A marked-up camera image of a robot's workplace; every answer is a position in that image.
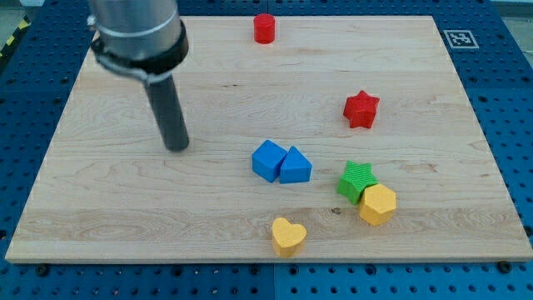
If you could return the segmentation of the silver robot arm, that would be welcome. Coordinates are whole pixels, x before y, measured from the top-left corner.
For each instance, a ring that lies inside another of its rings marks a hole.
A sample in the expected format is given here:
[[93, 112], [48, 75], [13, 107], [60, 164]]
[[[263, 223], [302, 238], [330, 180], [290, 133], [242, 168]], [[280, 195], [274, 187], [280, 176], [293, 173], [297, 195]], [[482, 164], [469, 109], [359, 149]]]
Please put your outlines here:
[[90, 0], [87, 25], [97, 32], [97, 62], [145, 83], [172, 75], [188, 53], [187, 30], [176, 0]]

